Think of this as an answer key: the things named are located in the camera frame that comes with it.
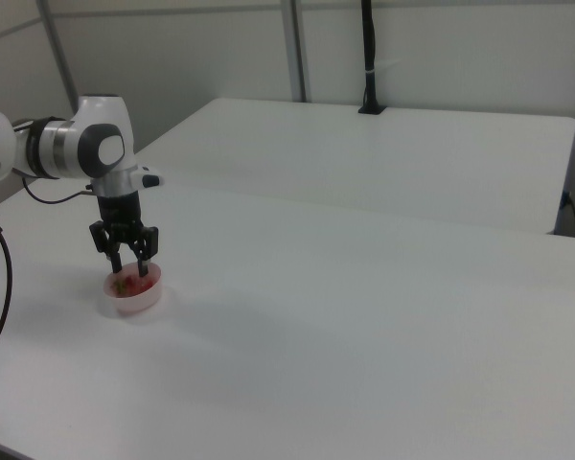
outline white tabletop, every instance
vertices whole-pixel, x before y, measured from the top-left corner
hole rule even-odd
[[[575,459],[575,240],[181,174],[142,194],[166,291],[129,318],[99,300],[93,198],[0,206],[15,267],[0,444],[47,460]]]
[[[152,150],[189,184],[544,234],[556,224],[574,133],[575,120],[562,117],[369,116],[349,105],[220,99]]]

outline strawberry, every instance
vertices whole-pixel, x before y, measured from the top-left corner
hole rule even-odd
[[[142,294],[153,287],[151,277],[140,278],[136,275],[127,275],[121,280],[117,280],[112,285],[112,290],[116,297],[133,297]]]

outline white robot link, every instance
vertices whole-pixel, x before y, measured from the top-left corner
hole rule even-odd
[[[69,120],[53,117],[16,122],[0,113],[0,180],[10,171],[24,177],[89,178],[101,220],[90,225],[99,252],[122,269],[120,244],[134,252],[140,276],[158,250],[158,229],[141,221],[138,191],[164,183],[158,171],[139,166],[124,100],[115,95],[79,98]]]

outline pink bowl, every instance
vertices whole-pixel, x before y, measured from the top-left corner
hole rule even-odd
[[[154,263],[150,263],[149,275],[153,280],[153,286],[145,292],[131,297],[117,297],[113,292],[112,286],[118,280],[125,279],[126,276],[138,276],[138,264],[136,262],[127,264],[122,267],[119,273],[111,273],[104,280],[104,295],[110,299],[113,306],[122,313],[135,313],[148,309],[156,303],[162,295],[162,270]]]

